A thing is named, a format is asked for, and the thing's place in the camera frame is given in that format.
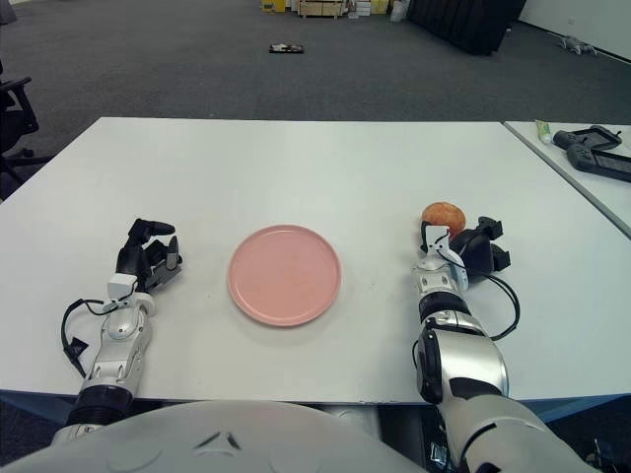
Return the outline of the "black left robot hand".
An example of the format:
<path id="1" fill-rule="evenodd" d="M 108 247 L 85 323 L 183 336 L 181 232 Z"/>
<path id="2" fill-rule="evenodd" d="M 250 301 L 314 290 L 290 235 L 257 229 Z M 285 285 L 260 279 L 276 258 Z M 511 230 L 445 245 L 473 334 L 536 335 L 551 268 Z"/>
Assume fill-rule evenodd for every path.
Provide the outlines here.
<path id="1" fill-rule="evenodd" d="M 136 277 L 136 292 L 150 293 L 181 271 L 175 227 L 136 219 L 125 245 L 118 252 L 116 272 Z"/>

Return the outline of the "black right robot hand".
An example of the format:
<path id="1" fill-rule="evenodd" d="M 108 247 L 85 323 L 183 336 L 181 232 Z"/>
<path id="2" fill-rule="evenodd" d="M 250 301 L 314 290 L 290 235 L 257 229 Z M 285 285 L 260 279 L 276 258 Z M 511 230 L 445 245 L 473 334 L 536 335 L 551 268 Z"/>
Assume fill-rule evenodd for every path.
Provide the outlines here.
<path id="1" fill-rule="evenodd" d="M 483 278 L 511 265 L 510 252 L 494 243 L 503 234 L 503 223 L 489 217 L 479 217 L 476 228 L 465 229 L 454 237 L 448 226 L 427 221 L 420 224 L 421 250 L 426 253 L 426 260 L 439 267 L 446 265 L 462 290 L 471 279 Z"/>

